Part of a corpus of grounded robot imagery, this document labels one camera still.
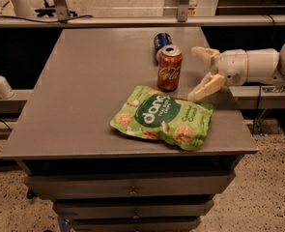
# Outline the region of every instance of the white bottle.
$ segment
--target white bottle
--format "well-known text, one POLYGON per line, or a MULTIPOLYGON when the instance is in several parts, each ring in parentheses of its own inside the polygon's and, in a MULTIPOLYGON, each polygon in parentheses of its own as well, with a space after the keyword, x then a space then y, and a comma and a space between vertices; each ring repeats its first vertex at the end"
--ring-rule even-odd
POLYGON ((10 84, 8 83, 7 79, 0 75, 0 98, 1 99, 8 99, 14 95, 14 91, 10 84))

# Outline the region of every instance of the drawer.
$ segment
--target drawer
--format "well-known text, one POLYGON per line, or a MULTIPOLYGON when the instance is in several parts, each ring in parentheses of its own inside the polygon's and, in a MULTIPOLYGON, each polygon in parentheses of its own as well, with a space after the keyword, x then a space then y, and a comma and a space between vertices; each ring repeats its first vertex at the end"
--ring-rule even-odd
POLYGON ((200 196, 60 200, 54 211, 64 219, 165 218, 204 216, 214 205, 200 196))
POLYGON ((195 229, 201 220, 199 217, 169 217, 125 220, 73 220, 71 226, 74 231, 92 232, 190 232, 195 229))
POLYGON ((83 199, 222 193, 233 170, 27 177, 26 186, 41 199, 83 199))

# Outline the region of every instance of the speckled floor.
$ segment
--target speckled floor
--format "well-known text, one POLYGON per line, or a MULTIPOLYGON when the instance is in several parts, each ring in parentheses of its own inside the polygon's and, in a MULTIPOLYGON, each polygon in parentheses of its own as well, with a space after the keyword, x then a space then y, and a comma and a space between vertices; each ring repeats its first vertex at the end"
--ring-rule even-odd
MULTIPOLYGON (((259 152, 242 159, 237 177, 192 232, 285 232, 285 128, 269 118, 264 131, 254 134, 259 152)), ((0 167, 0 232, 59 232, 52 203, 28 200, 24 177, 16 166, 0 167)))

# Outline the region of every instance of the table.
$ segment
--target table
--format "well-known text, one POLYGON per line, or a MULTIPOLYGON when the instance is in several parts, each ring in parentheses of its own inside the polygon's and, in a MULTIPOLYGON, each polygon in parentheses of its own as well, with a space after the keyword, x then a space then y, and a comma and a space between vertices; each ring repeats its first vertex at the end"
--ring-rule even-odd
POLYGON ((189 231, 235 178, 242 156, 257 152, 228 89, 206 100, 214 115, 195 152, 110 127, 135 86, 156 88, 159 32, 184 54, 171 96, 185 98, 208 71, 190 53, 208 46, 199 27, 67 29, 1 153, 76 231, 189 231))

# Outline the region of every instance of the blue can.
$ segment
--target blue can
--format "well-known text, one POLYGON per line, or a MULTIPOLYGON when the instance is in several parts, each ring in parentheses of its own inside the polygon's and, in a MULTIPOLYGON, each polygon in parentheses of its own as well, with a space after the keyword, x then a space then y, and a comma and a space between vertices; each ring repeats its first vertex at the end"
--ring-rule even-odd
POLYGON ((168 44, 172 44, 171 36, 167 33, 159 33, 154 38, 154 46, 156 51, 156 59, 159 59, 162 48, 168 44))

